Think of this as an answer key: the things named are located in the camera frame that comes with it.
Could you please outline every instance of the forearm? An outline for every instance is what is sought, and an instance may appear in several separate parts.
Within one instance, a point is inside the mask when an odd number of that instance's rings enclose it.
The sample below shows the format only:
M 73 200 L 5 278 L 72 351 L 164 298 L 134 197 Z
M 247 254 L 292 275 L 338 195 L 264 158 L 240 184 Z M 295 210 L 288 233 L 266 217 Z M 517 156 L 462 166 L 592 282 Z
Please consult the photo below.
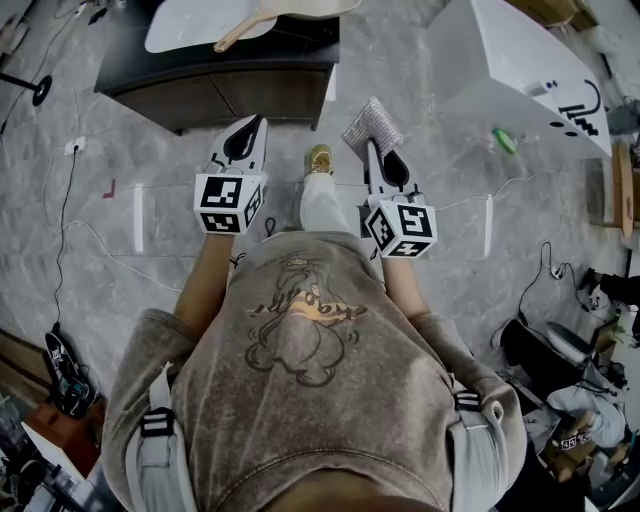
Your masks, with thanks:
M 207 235 L 174 315 L 200 338 L 220 312 L 227 291 L 233 236 Z
M 383 258 L 382 271 L 387 295 L 410 322 L 431 313 L 420 295 L 409 260 Z

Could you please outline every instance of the shirt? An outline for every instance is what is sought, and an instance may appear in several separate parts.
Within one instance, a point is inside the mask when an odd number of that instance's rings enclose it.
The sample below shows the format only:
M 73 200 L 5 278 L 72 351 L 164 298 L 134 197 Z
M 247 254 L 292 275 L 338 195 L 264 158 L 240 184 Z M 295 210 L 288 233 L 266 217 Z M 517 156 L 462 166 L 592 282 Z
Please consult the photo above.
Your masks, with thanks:
M 476 361 L 452 321 L 414 325 L 385 294 L 359 241 L 286 233 L 263 242 L 230 280 L 200 340 L 146 311 L 107 407 L 103 463 L 125 507 L 124 455 L 168 361 L 198 508 L 253 511 L 319 469 L 365 475 L 449 510 L 454 377 L 504 411 L 511 483 L 526 450 L 515 391 Z

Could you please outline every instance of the green object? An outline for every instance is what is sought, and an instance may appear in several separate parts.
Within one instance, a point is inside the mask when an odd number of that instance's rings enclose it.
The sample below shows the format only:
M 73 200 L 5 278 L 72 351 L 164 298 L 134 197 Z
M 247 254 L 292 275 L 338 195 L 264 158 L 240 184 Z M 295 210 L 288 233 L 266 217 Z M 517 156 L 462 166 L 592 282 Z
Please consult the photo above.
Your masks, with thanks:
M 518 147 L 514 140 L 503 132 L 500 128 L 493 130 L 493 135 L 498 139 L 498 143 L 504 148 L 504 150 L 510 155 L 515 155 Z

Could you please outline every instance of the tile floor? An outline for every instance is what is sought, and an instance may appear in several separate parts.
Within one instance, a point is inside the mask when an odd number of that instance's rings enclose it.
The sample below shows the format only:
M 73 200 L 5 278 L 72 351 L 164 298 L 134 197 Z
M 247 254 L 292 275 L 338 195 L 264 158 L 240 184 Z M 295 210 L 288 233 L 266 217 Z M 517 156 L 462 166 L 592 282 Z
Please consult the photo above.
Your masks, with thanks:
M 367 189 L 362 165 L 340 134 L 375 95 L 408 135 L 404 154 L 417 166 L 435 207 L 495 193 L 510 178 L 539 173 L 526 183 L 512 183 L 496 198 L 489 257 L 484 257 L 485 202 L 471 201 L 439 213 L 440 241 L 415 265 L 433 309 L 452 316 L 475 354 L 498 368 L 502 356 L 490 348 L 490 335 L 516 313 L 520 294 L 537 272 L 544 240 L 552 242 L 556 261 L 577 268 L 596 265 L 621 272 L 624 253 L 616 231 L 587 221 L 584 163 L 554 161 L 535 141 L 526 140 L 518 156 L 511 157 L 490 134 L 463 129 L 436 114 L 425 30 L 442 4 L 365 0 L 343 19 L 337 100 L 326 104 L 316 133 L 297 126 L 271 128 L 266 204 L 251 233 L 237 240 L 235 252 L 260 242 L 268 216 L 277 219 L 278 230 L 296 225 L 292 205 L 301 193 L 303 157 L 316 143 L 334 149 L 339 194 L 356 229 L 355 206 L 364 201 Z M 59 225 L 72 165 L 72 157 L 63 154 L 64 144 L 80 135 L 88 141 L 77 155 L 65 223 L 87 222 L 120 262 L 179 288 L 203 241 L 191 211 L 194 174 L 218 133 L 190 130 L 176 137 L 94 94 L 115 11 L 87 26 L 90 12 L 67 21 L 53 19 L 54 9 L 55 2 L 36 2 L 29 14 L 30 32 L 3 68 L 33 77 L 51 37 L 66 23 L 37 75 L 53 76 L 50 96 L 39 108 L 31 106 L 30 94 L 20 98 L 2 138 L 0 158 L 0 327 L 37 344 L 43 344 L 56 317 L 60 238 L 47 226 L 42 197 L 48 221 Z M 3 119 L 19 92 L 0 83 Z M 113 179 L 115 197 L 104 199 Z M 143 189 L 144 208 L 144 247 L 139 252 L 133 241 L 136 186 Z M 171 310 L 177 293 L 107 258 L 81 225 L 68 228 L 61 265 L 63 328 L 108 395 L 140 312 L 148 307 Z M 523 308 L 539 329 L 545 321 L 559 321 L 588 337 L 598 323 L 580 310 L 568 279 L 554 282 L 544 276 Z

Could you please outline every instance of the wooden handle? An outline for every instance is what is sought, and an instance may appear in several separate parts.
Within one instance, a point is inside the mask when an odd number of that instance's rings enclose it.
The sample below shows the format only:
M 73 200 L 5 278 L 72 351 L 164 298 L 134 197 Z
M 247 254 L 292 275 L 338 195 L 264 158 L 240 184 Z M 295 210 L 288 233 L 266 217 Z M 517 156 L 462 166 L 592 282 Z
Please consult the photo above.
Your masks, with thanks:
M 245 35 L 249 30 L 255 27 L 258 23 L 262 23 L 263 21 L 269 21 L 277 18 L 278 15 L 268 11 L 257 12 L 254 15 L 250 16 L 246 20 L 244 20 L 240 25 L 234 28 L 231 32 L 229 32 L 226 36 L 224 36 L 220 41 L 218 41 L 215 45 L 213 45 L 213 49 L 218 52 L 226 52 L 238 39 L 240 39 L 243 35 Z

